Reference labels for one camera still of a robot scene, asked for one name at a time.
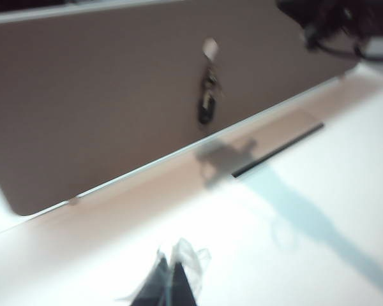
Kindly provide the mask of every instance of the desk surface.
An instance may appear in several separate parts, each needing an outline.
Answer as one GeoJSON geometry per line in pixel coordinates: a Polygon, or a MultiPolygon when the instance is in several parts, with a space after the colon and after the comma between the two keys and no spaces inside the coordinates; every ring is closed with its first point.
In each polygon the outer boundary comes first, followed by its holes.
{"type": "Polygon", "coordinates": [[[0,233],[0,306],[119,305],[177,237],[210,250],[200,306],[383,305],[383,76],[359,66],[0,233]],[[239,178],[195,157],[298,109],[325,128],[239,178]]]}

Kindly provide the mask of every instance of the black object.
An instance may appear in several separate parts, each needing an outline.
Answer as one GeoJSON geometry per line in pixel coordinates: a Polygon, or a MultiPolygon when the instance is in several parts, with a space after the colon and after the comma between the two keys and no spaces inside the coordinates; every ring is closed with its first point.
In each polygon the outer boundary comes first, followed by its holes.
{"type": "Polygon", "coordinates": [[[197,306],[181,263],[174,265],[172,279],[172,306],[197,306]]]}
{"type": "Polygon", "coordinates": [[[149,274],[146,283],[139,291],[131,306],[165,305],[165,289],[170,277],[166,258],[162,258],[154,271],[149,274]]]}
{"type": "Polygon", "coordinates": [[[357,41],[383,37],[383,0],[277,0],[279,9],[304,29],[308,50],[323,50],[339,57],[382,62],[383,55],[366,55],[360,43],[353,52],[321,43],[341,30],[357,41]]]}
{"type": "Polygon", "coordinates": [[[208,124],[214,118],[216,99],[214,91],[218,86],[217,78],[213,69],[208,68],[202,82],[202,97],[199,101],[199,122],[208,124]]]}
{"type": "Polygon", "coordinates": [[[197,306],[182,264],[177,262],[172,271],[163,257],[131,306],[165,306],[168,298],[171,301],[168,305],[197,306]]]}
{"type": "Polygon", "coordinates": [[[66,0],[0,0],[0,12],[60,5],[66,2],[66,0]]]}

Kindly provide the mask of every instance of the cable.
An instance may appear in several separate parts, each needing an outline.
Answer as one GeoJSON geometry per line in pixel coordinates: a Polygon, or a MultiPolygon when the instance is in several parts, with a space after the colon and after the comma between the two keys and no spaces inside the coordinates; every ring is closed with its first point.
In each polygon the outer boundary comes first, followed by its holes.
{"type": "Polygon", "coordinates": [[[355,60],[364,59],[365,61],[368,61],[368,62],[383,62],[383,55],[366,55],[361,51],[360,46],[357,44],[354,45],[353,53],[349,51],[333,49],[319,42],[316,42],[315,45],[317,48],[333,56],[342,57],[346,59],[355,59],[355,60]]]}

